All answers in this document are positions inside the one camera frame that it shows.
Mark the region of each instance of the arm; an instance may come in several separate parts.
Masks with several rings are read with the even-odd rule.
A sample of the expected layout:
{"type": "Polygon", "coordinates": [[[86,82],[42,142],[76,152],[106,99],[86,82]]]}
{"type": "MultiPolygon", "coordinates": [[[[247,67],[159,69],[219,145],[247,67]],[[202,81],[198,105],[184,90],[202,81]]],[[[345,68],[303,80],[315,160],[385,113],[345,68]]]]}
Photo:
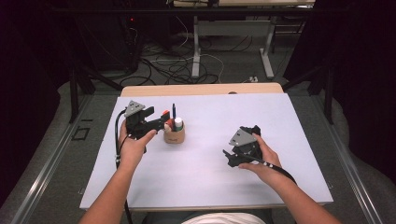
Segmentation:
{"type": "Polygon", "coordinates": [[[127,137],[125,121],[122,123],[120,166],[79,223],[120,223],[134,170],[143,157],[146,144],[155,134],[156,131],[152,130],[136,141],[127,137]]]}
{"type": "MultiPolygon", "coordinates": [[[[255,134],[255,137],[262,150],[262,158],[281,167],[277,154],[265,144],[260,136],[255,134]]],[[[289,208],[297,223],[340,223],[340,221],[281,173],[260,163],[241,163],[239,168],[254,172],[263,182],[273,188],[289,208]]]]}

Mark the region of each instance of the pen holder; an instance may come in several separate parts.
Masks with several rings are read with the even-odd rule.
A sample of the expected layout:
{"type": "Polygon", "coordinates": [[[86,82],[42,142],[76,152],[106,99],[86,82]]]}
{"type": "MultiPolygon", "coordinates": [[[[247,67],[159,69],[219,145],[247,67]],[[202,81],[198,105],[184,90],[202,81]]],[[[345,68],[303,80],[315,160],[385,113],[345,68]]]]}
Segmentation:
{"type": "Polygon", "coordinates": [[[185,124],[183,122],[183,126],[178,132],[164,132],[163,140],[169,144],[180,144],[184,142],[184,138],[186,136],[185,124]]]}

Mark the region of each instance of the desk leg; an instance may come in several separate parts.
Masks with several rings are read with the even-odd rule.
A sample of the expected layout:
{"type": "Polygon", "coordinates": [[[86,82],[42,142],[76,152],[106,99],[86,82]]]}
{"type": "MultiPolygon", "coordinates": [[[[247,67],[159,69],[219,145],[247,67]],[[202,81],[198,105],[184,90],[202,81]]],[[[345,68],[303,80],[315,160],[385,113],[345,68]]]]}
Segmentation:
{"type": "Polygon", "coordinates": [[[199,27],[198,27],[198,18],[194,16],[194,60],[192,64],[192,77],[199,76],[199,65],[201,60],[201,50],[199,48],[199,27]]]}
{"type": "Polygon", "coordinates": [[[262,56],[262,64],[264,65],[264,71],[265,75],[267,75],[267,78],[273,79],[274,78],[274,72],[271,67],[270,59],[268,58],[268,51],[271,48],[271,42],[272,38],[274,36],[274,30],[276,26],[276,17],[271,18],[270,25],[268,26],[268,35],[265,40],[265,47],[264,49],[260,49],[260,54],[262,56]]]}

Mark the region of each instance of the white desk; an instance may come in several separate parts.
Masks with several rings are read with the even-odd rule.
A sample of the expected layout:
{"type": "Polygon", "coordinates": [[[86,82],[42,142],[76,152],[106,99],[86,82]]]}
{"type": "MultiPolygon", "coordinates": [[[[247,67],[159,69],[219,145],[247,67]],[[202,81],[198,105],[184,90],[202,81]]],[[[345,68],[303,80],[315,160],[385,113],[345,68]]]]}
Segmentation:
{"type": "MultiPolygon", "coordinates": [[[[175,7],[205,7],[206,3],[174,1],[175,7]]],[[[219,0],[219,7],[282,7],[314,5],[315,0],[219,0]]],[[[194,17],[194,59],[192,77],[199,76],[201,49],[200,35],[252,35],[264,36],[264,48],[260,49],[265,75],[272,79],[274,72],[268,58],[268,50],[274,35],[276,17],[270,21],[198,21],[194,17]]]]}
{"type": "MultiPolygon", "coordinates": [[[[228,166],[222,153],[231,152],[229,140],[239,126],[262,128],[262,136],[275,150],[283,167],[299,186],[318,203],[332,202],[332,195],[318,168],[304,131],[285,93],[254,92],[266,84],[219,84],[174,86],[171,96],[142,96],[146,87],[136,87],[136,97],[120,97],[108,124],[92,176],[80,208],[87,209],[116,170],[114,123],[116,116],[131,99],[154,106],[157,119],[165,109],[176,104],[177,115],[186,122],[183,144],[169,145],[160,131],[147,145],[134,173],[128,203],[135,211],[175,211],[225,208],[264,208],[284,206],[277,194],[247,170],[228,166]],[[238,94],[221,94],[229,90],[238,94]],[[175,95],[186,92],[189,95],[175,95]]],[[[148,94],[167,94],[172,86],[147,87],[148,94]]],[[[123,95],[131,95],[134,87],[123,95]]]]}

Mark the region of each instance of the forearm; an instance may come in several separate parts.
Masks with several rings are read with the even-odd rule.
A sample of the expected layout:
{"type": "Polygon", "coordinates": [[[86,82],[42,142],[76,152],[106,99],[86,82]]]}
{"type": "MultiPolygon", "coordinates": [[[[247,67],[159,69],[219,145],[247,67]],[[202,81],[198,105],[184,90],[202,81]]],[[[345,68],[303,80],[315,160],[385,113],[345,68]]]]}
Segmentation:
{"type": "Polygon", "coordinates": [[[119,169],[88,209],[80,223],[120,223],[134,169],[119,169]]]}
{"type": "Polygon", "coordinates": [[[340,223],[286,177],[271,187],[289,208],[297,223],[340,223]]]}

